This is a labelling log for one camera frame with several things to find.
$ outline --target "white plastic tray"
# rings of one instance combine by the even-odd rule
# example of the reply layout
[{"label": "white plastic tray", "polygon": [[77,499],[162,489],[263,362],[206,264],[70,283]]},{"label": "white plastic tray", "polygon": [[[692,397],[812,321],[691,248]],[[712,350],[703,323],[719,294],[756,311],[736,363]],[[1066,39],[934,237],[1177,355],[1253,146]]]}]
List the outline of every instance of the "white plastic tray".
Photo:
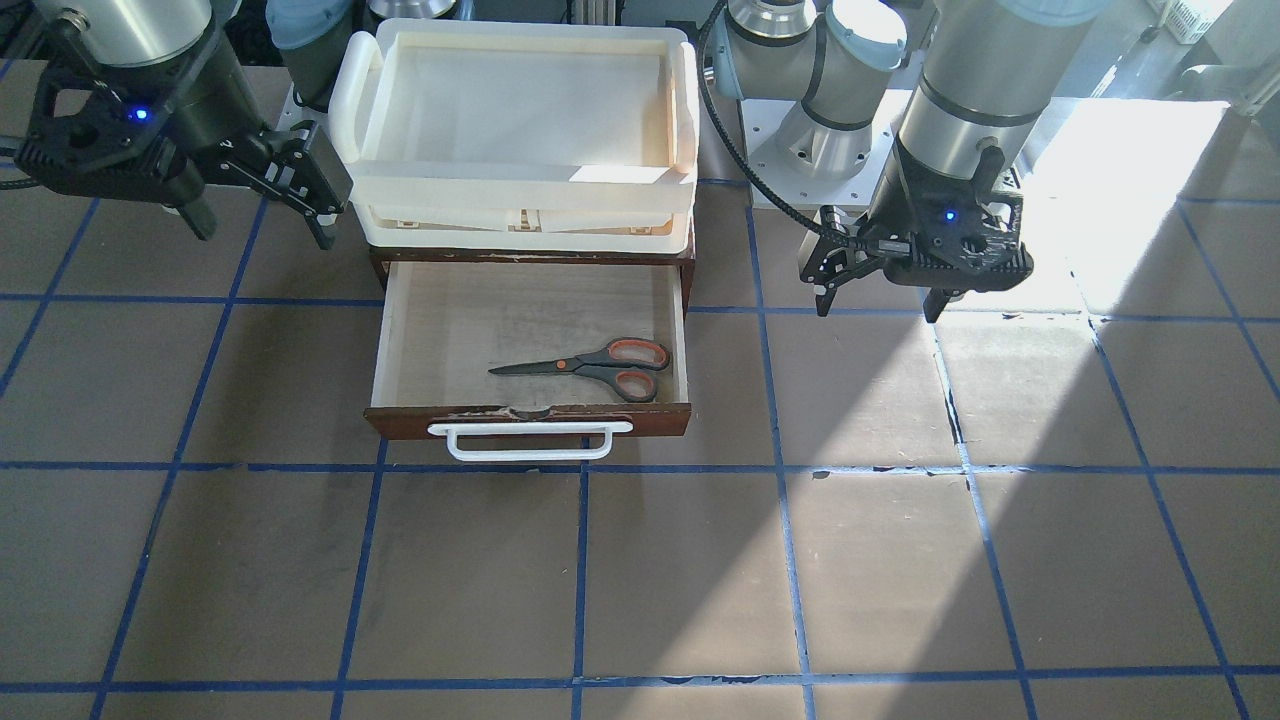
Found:
[{"label": "white plastic tray", "polygon": [[675,29],[393,19],[352,36],[329,131],[372,245],[677,254],[694,72]]}]

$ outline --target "open drawer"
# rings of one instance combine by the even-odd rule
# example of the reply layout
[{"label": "open drawer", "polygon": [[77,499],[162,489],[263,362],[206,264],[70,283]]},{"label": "open drawer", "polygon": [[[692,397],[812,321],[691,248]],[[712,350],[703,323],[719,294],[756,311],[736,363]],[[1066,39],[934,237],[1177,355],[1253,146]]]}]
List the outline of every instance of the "open drawer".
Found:
[{"label": "open drawer", "polygon": [[[671,351],[653,402],[579,375],[490,374],[645,337]],[[568,459],[561,451],[456,452],[458,437],[680,436],[690,418],[680,270],[673,265],[392,263],[365,418],[388,439],[447,437],[463,460]]]}]

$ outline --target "scissors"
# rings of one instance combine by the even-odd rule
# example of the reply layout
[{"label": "scissors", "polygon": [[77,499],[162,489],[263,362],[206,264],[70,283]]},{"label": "scissors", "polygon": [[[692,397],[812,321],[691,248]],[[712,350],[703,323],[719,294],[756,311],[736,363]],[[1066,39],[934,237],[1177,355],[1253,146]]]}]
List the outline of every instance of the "scissors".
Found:
[{"label": "scissors", "polygon": [[595,352],[547,363],[504,365],[489,372],[495,375],[573,374],[595,378],[627,402],[649,402],[658,395],[658,370],[671,364],[671,352],[652,340],[620,337]]}]

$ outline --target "blue tape line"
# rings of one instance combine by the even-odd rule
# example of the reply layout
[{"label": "blue tape line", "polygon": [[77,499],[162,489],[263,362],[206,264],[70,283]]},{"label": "blue tape line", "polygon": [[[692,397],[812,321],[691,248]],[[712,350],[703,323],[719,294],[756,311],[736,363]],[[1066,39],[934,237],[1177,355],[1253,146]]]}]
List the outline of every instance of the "blue tape line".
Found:
[{"label": "blue tape line", "polygon": [[342,705],[346,698],[347,674],[351,671],[351,656],[356,650],[356,630],[360,628],[360,607],[365,602],[365,580],[369,578],[369,556],[374,548],[374,529],[378,525],[378,503],[383,495],[383,469],[387,465],[387,438],[378,441],[378,461],[374,482],[369,489],[369,509],[365,511],[365,534],[360,542],[360,561],[356,565],[356,584],[351,591],[351,610],[347,612],[347,630],[342,639],[342,656],[338,660],[338,687],[333,693],[329,717],[342,717]]},{"label": "blue tape line", "polygon": [[[225,297],[174,295],[55,295],[54,302],[151,302],[159,305],[224,305]],[[343,300],[329,297],[236,297],[232,305],[283,305],[288,307],[381,307],[381,300]]]},{"label": "blue tape line", "polygon": [[[588,439],[582,438],[585,448]],[[577,480],[577,575],[573,589],[573,693],[570,720],[582,720],[582,666],[586,657],[586,552],[590,538],[591,469],[586,461],[579,466]]]},{"label": "blue tape line", "polygon": [[1166,665],[1152,667],[1084,667],[1084,669],[1046,669],[1028,670],[1027,674],[1033,680],[1082,680],[1105,678],[1196,678],[1196,676],[1221,676],[1222,669],[1217,665]]},{"label": "blue tape line", "polygon": [[[1239,665],[1236,675],[1280,675],[1280,665]],[[1033,680],[1089,680],[1108,678],[1219,676],[1216,665],[1147,665],[1126,667],[1051,667],[1028,670]],[[810,675],[684,675],[613,678],[383,678],[347,680],[346,692],[396,691],[536,691],[570,688],[680,688],[717,685],[878,685],[920,683],[992,683],[1016,680],[1015,670],[950,670],[933,673],[817,673]],[[259,693],[334,692],[337,680],[160,680],[114,683],[0,683],[3,694],[68,693]]]},{"label": "blue tape line", "polygon": [[[791,619],[796,632],[796,656],[800,673],[808,675],[809,633],[804,621],[804,603],[800,598],[800,577],[796,573],[795,539],[791,532],[791,502],[787,496],[786,461],[782,456],[782,425],[778,420],[778,396],[773,386],[773,354],[769,351],[769,327],[764,307],[764,282],[760,275],[760,252],[755,238],[755,214],[750,204],[746,213],[746,240],[751,252],[751,283],[755,290],[756,324],[760,333],[760,361],[764,372],[764,393],[769,406],[769,437],[773,443],[773,471],[778,492],[778,520],[782,525],[782,548],[786,556],[787,589],[791,593]],[[817,720],[813,687],[804,685],[804,711],[806,720]]]},{"label": "blue tape line", "polygon": [[250,462],[250,473],[376,473],[378,464],[369,462]]},{"label": "blue tape line", "polygon": [[996,587],[996,601],[1000,605],[1000,616],[1005,623],[1005,633],[1009,635],[1009,652],[1014,659],[1018,685],[1023,691],[1023,703],[1027,706],[1028,720],[1038,720],[1036,710],[1036,697],[1032,694],[1030,676],[1027,674],[1027,662],[1023,659],[1023,647],[1018,639],[1018,628],[1014,625],[1014,610],[1009,602],[1009,592],[1005,589],[1005,577],[1000,570],[1000,557],[996,553],[996,541],[991,533],[991,523],[987,520],[987,509],[982,501],[982,489],[978,487],[978,475],[973,470],[973,460],[969,456],[969,446],[964,438],[964,427],[960,424],[960,410],[956,407],[955,392],[951,384],[951,373],[947,370],[946,357],[942,352],[942,338],[933,324],[928,324],[929,336],[933,338],[933,347],[937,357],[938,380],[942,383],[943,402],[947,409],[947,420],[951,423],[951,434],[955,438],[956,452],[960,454],[960,464],[965,469],[969,484],[969,498],[973,502],[974,516],[978,519],[978,533],[982,537],[983,552],[987,556],[987,566],[991,570],[991,579]]},{"label": "blue tape line", "polygon": [[690,474],[690,475],[705,475],[713,473],[773,473],[777,468],[773,465],[591,465],[593,473],[608,473],[608,474]]},{"label": "blue tape line", "polygon": [[[1138,460],[1142,462],[1143,468],[1149,469],[1151,461],[1142,445],[1142,436],[1138,433],[1138,425],[1134,423],[1133,414],[1129,411],[1129,404],[1125,401],[1124,392],[1120,389],[1120,379],[1116,377],[1115,366],[1111,364],[1111,357],[1107,356],[1106,347],[1102,343],[1102,336],[1098,333],[1098,328],[1092,319],[1089,320],[1089,331],[1094,350],[1102,361],[1102,370],[1106,373],[1107,382],[1111,384],[1111,392],[1115,395],[1116,402],[1120,405],[1120,414],[1129,430],[1129,438],[1133,441],[1134,450],[1138,452]],[[1156,479],[1155,473],[1147,473],[1147,484],[1156,501],[1156,507],[1160,510],[1160,519],[1165,524],[1165,532],[1169,534],[1169,541],[1174,547],[1174,555],[1178,557],[1178,564],[1183,569],[1183,575],[1187,579],[1187,587],[1190,589],[1192,598],[1196,601],[1196,610],[1199,612],[1206,633],[1208,633],[1210,644],[1213,646],[1213,655],[1217,657],[1219,671],[1226,679],[1228,688],[1231,691],[1231,698],[1235,701],[1235,708],[1240,714],[1240,720],[1249,720],[1249,710],[1244,705],[1244,697],[1240,694],[1240,687],[1235,682],[1235,675],[1231,673],[1231,666],[1226,660],[1226,651],[1222,648],[1222,641],[1217,635],[1217,629],[1213,626],[1213,619],[1210,616],[1208,605],[1204,602],[1204,594],[1201,592],[1199,583],[1196,580],[1196,574],[1192,571],[1190,562],[1187,560],[1183,543],[1178,537],[1178,529],[1174,527],[1172,515],[1169,512],[1169,506],[1165,505],[1165,496],[1160,489],[1160,482]]]},{"label": "blue tape line", "polygon": [[497,679],[376,679],[347,680],[347,692],[369,691],[564,691],[573,687],[571,678],[497,678]]},{"label": "blue tape line", "polygon": [[[0,301],[36,301],[41,300],[44,295],[35,292],[0,292]],[[67,295],[54,295],[54,302],[151,302],[161,305],[221,305],[227,302],[225,297],[214,296],[174,296],[174,295],[86,295],[86,293],[67,293]],[[362,299],[342,299],[342,297],[237,297],[233,301],[234,305],[283,305],[283,306],[300,306],[300,307],[383,307],[384,302],[381,300],[362,300]],[[689,307],[690,313],[698,315],[755,315],[762,311],[760,307],[745,307],[736,305],[694,305]],[[986,309],[965,309],[954,307],[948,310],[950,313],[968,314],[968,315],[1005,315],[1006,313],[1001,310],[986,310]],[[814,310],[812,307],[776,307],[765,306],[763,309],[765,315],[813,315]],[[832,315],[838,316],[891,316],[891,318],[911,318],[920,314],[919,310],[908,310],[899,307],[832,307]],[[1034,315],[1037,318],[1074,318],[1080,315],[1080,311],[1050,311],[1050,310],[1019,310],[1019,315]],[[1235,318],[1221,316],[1197,316],[1197,315],[1102,315],[1094,314],[1093,318],[1110,323],[1110,322],[1125,322],[1125,323],[1199,323],[1199,324],[1212,324],[1212,323],[1236,323]],[[1280,318],[1245,318],[1242,316],[1240,320],[1244,323],[1258,323],[1258,324],[1280,324]]]},{"label": "blue tape line", "polygon": [[[0,460],[0,470],[92,470],[92,471],[164,471],[170,462],[129,462],[129,461],[77,461],[77,460]],[[183,473],[209,473],[242,468],[250,473],[372,473],[372,464],[241,464],[241,462],[182,462]],[[750,475],[773,473],[773,465],[591,465],[593,473],[600,474],[724,474]],[[964,475],[960,465],[950,466],[883,466],[883,465],[783,465],[787,474],[831,473],[833,475]],[[977,474],[1014,473],[1053,473],[1064,475],[1248,475],[1280,477],[1280,468],[1178,468],[1152,466],[1135,468],[1125,465],[974,465]],[[572,465],[388,465],[385,473],[399,474],[524,474],[539,471],[549,475],[568,475],[577,473]]]},{"label": "blue tape line", "polygon": [[285,305],[301,307],[381,307],[381,300],[342,297],[237,297],[237,305]]},{"label": "blue tape line", "polygon": [[[111,651],[106,659],[106,666],[102,669],[102,683],[110,683],[115,678],[115,669],[120,662],[120,653],[124,651],[124,641],[128,637],[129,626],[133,623],[133,612],[137,610],[138,597],[142,594],[142,582],[146,579],[147,569],[151,565],[151,548],[155,546],[156,536],[160,532],[160,521],[164,518],[169,497],[173,495],[173,487],[182,466],[182,456],[187,450],[187,442],[191,439],[191,430],[196,424],[196,415],[200,413],[200,402],[204,400],[205,389],[209,387],[209,378],[212,375],[214,363],[218,360],[218,350],[223,343],[223,337],[227,334],[227,325],[230,322],[232,309],[234,307],[232,300],[236,297],[241,281],[244,278],[244,269],[248,268],[248,259],[253,254],[253,243],[257,240],[257,233],[262,227],[262,218],[265,215],[266,200],[264,199],[257,205],[257,215],[253,218],[253,227],[250,229],[248,240],[244,242],[244,251],[241,254],[239,266],[236,269],[236,277],[227,293],[223,315],[218,320],[218,329],[214,332],[212,342],[209,345],[205,366],[200,372],[200,380],[196,383],[196,391],[192,395],[191,406],[187,409],[187,418],[183,420],[182,434],[178,437],[178,445],[173,451],[173,462],[170,465],[169,474],[165,477],[164,487],[160,489],[160,497],[156,501],[155,511],[151,514],[151,527],[147,529],[146,541],[142,543],[142,556],[138,559],[137,569],[133,573],[133,583],[129,587],[129,594],[124,602],[124,612],[120,615],[120,623],[116,626],[115,638],[111,642]],[[90,712],[90,720],[101,720],[102,706],[105,703],[106,691],[100,691],[93,698],[93,710]]]},{"label": "blue tape line", "polygon": [[543,473],[545,475],[576,475],[579,468],[573,465],[486,465],[486,464],[461,464],[461,465],[388,465],[388,473],[408,473],[408,474],[440,474],[440,475],[465,475],[471,473],[490,473],[490,474],[507,474],[507,475],[520,475],[524,473]]},{"label": "blue tape line", "polygon": [[54,302],[146,302],[151,305],[227,305],[225,297],[170,297],[164,295],[55,295]]},{"label": "blue tape line", "polygon": [[1220,316],[1212,318],[1207,315],[1103,315],[1093,314],[1096,320],[1103,323],[1192,323],[1192,324],[1213,324],[1213,323],[1234,323],[1234,318]]},{"label": "blue tape line", "polygon": [[76,249],[79,247],[81,241],[84,240],[84,232],[88,231],[88,225],[93,220],[93,214],[97,211],[99,202],[100,201],[95,197],[84,210],[84,217],[81,219],[79,227],[76,228],[76,234],[72,237],[70,245],[67,246],[67,252],[63,254],[63,260],[58,264],[54,277],[50,278],[49,286],[45,288],[44,296],[41,296],[40,305],[36,307],[36,314],[32,315],[31,323],[27,324],[27,332],[23,333],[22,340],[18,342],[18,347],[14,348],[13,356],[9,359],[8,368],[5,368],[4,374],[0,375],[0,397],[4,397],[4,393],[9,389],[9,383],[13,380],[14,373],[18,372],[18,365],[22,364],[23,355],[26,355],[27,348],[31,347],[31,338],[36,337],[36,329],[40,327],[40,322],[45,319],[45,313],[49,310],[49,304],[54,297],[54,292],[58,291],[58,283],[63,282],[63,274],[67,273],[67,266],[72,264]]},{"label": "blue tape line", "polygon": [[573,676],[582,676],[586,653],[586,551],[591,500],[591,473],[586,462],[579,471],[577,489],[577,580],[573,594]]},{"label": "blue tape line", "polygon": [[110,693],[279,693],[279,692],[333,692],[332,680],[224,680],[202,683],[195,680],[173,682],[120,682],[110,683]]},{"label": "blue tape line", "polygon": [[1146,468],[1128,465],[973,465],[977,474],[1061,473],[1064,475],[1146,475]]},{"label": "blue tape line", "polygon": [[0,470],[97,470],[102,473],[161,473],[173,468],[173,462],[77,462],[63,460],[6,460],[0,461]]},{"label": "blue tape line", "polygon": [[1267,361],[1262,357],[1262,351],[1258,350],[1258,343],[1253,342],[1253,333],[1249,332],[1249,327],[1245,325],[1244,319],[1240,318],[1240,310],[1235,306],[1235,302],[1231,300],[1231,295],[1226,291],[1226,283],[1222,282],[1222,275],[1213,265],[1213,259],[1210,258],[1208,251],[1204,249],[1204,243],[1201,242],[1199,233],[1196,232],[1192,218],[1187,214],[1187,208],[1178,205],[1178,214],[1181,215],[1183,224],[1187,225],[1187,234],[1192,237],[1192,242],[1196,243],[1196,250],[1199,251],[1201,258],[1204,260],[1204,266],[1208,268],[1208,274],[1213,277],[1213,284],[1217,286],[1217,291],[1222,295],[1222,301],[1226,302],[1226,309],[1230,310],[1231,318],[1235,320],[1235,324],[1239,325],[1240,334],[1244,336],[1244,342],[1249,346],[1249,352],[1253,354],[1253,360],[1257,361],[1258,369],[1262,370],[1262,377],[1266,378],[1267,384],[1271,386],[1271,395],[1280,401],[1280,384],[1276,384],[1275,375],[1272,375],[1271,369],[1267,368]]},{"label": "blue tape line", "polygon": [[0,694],[92,693],[101,687],[101,683],[0,683]]}]

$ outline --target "drawer handle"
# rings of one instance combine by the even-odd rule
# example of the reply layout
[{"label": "drawer handle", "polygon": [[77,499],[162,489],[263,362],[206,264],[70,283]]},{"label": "drawer handle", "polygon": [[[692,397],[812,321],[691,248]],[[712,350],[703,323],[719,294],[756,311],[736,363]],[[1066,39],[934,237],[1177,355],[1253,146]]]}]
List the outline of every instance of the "drawer handle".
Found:
[{"label": "drawer handle", "polygon": [[[631,432],[626,420],[600,423],[438,423],[426,428],[448,442],[449,455],[463,462],[531,462],[544,460],[599,460],[613,450],[613,433]],[[547,450],[462,450],[460,437],[468,436],[568,436],[604,434],[600,447]]]}]

